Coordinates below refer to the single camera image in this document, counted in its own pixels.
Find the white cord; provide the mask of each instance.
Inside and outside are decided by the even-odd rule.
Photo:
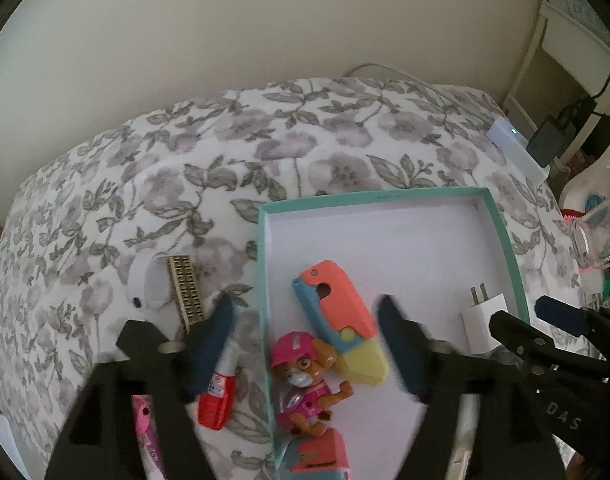
[[[481,116],[478,112],[475,112],[474,110],[471,110],[470,108],[466,107],[463,103],[458,102],[453,97],[451,97],[451,96],[449,96],[447,94],[444,94],[438,88],[436,88],[434,85],[432,85],[432,84],[430,84],[430,83],[428,83],[426,81],[423,81],[422,79],[419,79],[416,76],[410,75],[410,74],[408,74],[406,72],[403,72],[402,70],[399,70],[398,68],[394,68],[394,67],[389,66],[389,65],[385,65],[385,64],[381,64],[381,63],[372,63],[372,62],[361,63],[360,65],[355,66],[354,68],[352,68],[350,70],[347,70],[345,73],[343,73],[343,77],[349,77],[354,72],[357,72],[358,70],[360,70],[362,68],[365,68],[367,66],[377,66],[379,68],[384,68],[385,70],[392,70],[392,72],[396,72],[397,74],[405,76],[408,79],[414,81],[415,83],[418,83],[419,85],[422,85],[425,88],[430,89],[435,94],[439,95],[440,97],[442,97],[446,101],[449,101],[451,104],[453,104],[455,106],[458,106],[459,108],[461,108],[465,112],[469,113],[470,115],[476,117],[478,120],[482,121],[482,123],[485,124],[485,126],[487,126],[487,127],[492,126],[492,124],[490,123],[490,118],[486,118],[486,117]]]

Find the colorful toys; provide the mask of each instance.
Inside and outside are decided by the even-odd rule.
[[[316,335],[338,352],[336,370],[356,383],[383,383],[389,365],[376,339],[376,323],[345,271],[325,260],[291,285]]]
[[[282,336],[272,349],[272,370],[295,389],[282,402],[276,420],[293,434],[320,436],[326,426],[322,421],[332,417],[329,409],[354,395],[348,381],[333,394],[323,380],[323,374],[336,362],[336,351],[307,332],[290,332]],[[310,424],[313,416],[318,421]]]
[[[343,437],[329,428],[316,438],[295,438],[279,468],[281,480],[349,480]]]

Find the white charger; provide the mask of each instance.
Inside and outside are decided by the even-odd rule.
[[[471,291],[474,304],[463,308],[461,312],[465,323],[465,333],[470,344],[470,353],[472,355],[489,354],[501,345],[490,333],[490,318],[492,314],[499,310],[507,312],[508,306],[503,294],[499,294],[490,300],[483,283],[480,284],[480,291],[483,296],[482,303],[479,303],[479,297],[474,286]]]

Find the orange and blue toy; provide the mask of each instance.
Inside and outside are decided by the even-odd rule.
[[[350,475],[343,437],[332,428],[292,440],[279,467],[281,480],[349,480]]]
[[[376,323],[347,273],[325,260],[303,270],[291,286],[316,335],[338,352],[336,370],[357,383],[383,383],[389,365]]]

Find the white light device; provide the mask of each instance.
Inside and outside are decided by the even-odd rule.
[[[525,175],[534,187],[539,187],[550,174],[550,167],[541,168],[527,153],[527,139],[504,117],[494,121],[487,133],[499,150]]]

